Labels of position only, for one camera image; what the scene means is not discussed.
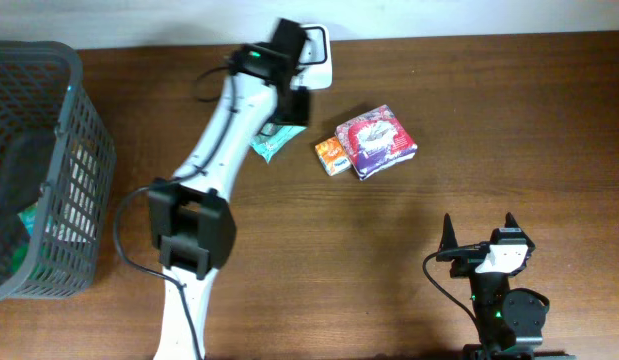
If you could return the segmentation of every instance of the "brown tabletop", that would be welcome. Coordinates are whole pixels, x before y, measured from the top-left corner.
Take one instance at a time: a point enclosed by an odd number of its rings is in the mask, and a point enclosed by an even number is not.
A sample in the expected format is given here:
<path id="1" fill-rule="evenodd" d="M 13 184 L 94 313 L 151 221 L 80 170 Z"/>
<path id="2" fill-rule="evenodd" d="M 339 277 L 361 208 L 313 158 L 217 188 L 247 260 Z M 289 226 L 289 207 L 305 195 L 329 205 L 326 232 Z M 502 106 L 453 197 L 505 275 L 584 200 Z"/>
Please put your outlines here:
<path id="1" fill-rule="evenodd" d="M 84 87 L 118 162 L 94 284 L 64 301 L 0 303 L 0 359 L 148 359 L 163 282 L 122 264 L 111 239 L 121 197 L 169 177 L 215 105 L 192 80 L 233 46 L 81 51 Z M 214 359 L 422 356 L 476 343 L 471 321 L 431 286 L 423 258 L 446 212 L 461 244 L 512 212 L 536 243 L 511 279 L 552 300 L 546 351 L 619 359 L 619 32 L 335 42 L 334 81 L 311 126 L 271 161 L 247 156 L 231 209 L 238 237 L 214 285 Z M 220 75 L 204 93 L 220 91 Z M 419 145 L 360 182 L 326 175 L 313 146 L 388 104 Z M 159 269 L 146 201 L 125 217 L 130 256 Z M 467 280 L 431 272 L 466 304 Z"/>

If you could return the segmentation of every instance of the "white background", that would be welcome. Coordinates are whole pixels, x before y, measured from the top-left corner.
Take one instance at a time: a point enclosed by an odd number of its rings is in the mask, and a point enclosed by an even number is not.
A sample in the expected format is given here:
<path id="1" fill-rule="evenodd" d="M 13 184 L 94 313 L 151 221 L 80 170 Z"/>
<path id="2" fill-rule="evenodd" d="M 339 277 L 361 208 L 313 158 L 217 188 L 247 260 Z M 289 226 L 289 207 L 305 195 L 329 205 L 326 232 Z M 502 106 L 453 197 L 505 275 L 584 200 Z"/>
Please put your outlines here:
<path id="1" fill-rule="evenodd" d="M 0 39 L 74 48 L 253 42 L 276 18 L 333 40 L 619 30 L 619 0 L 0 0 Z"/>

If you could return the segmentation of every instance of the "orange package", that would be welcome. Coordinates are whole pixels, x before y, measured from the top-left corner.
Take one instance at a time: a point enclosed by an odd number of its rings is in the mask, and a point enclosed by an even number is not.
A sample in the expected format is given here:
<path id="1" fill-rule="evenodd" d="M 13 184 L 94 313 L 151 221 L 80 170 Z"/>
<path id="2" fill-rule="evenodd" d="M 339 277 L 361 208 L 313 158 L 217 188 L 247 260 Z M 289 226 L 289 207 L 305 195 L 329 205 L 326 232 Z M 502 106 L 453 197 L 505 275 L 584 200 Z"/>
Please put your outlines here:
<path id="1" fill-rule="evenodd" d="M 345 150 L 335 136 L 316 145 L 316 152 L 329 176 L 339 174 L 351 167 Z"/>

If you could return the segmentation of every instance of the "crate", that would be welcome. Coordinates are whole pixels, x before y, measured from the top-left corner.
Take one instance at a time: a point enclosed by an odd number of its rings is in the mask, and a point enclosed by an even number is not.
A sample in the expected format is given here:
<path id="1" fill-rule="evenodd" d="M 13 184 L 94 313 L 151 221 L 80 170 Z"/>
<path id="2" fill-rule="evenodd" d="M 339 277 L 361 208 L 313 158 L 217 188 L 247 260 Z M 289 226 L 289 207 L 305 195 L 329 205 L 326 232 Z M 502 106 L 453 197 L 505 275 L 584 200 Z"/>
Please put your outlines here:
<path id="1" fill-rule="evenodd" d="M 89 287 L 115 161 L 76 52 L 0 41 L 0 300 Z"/>

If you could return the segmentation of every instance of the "gray plastic basket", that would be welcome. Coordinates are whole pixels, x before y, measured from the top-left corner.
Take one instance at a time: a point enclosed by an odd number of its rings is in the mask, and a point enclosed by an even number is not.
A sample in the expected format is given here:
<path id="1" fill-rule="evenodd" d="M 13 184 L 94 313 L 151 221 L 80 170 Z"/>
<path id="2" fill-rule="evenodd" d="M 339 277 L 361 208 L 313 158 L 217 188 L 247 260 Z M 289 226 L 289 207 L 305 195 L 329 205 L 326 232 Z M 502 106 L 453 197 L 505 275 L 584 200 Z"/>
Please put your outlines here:
<path id="1" fill-rule="evenodd" d="M 93 281 L 116 153 L 81 82 L 68 46 L 0 41 L 0 300 Z"/>

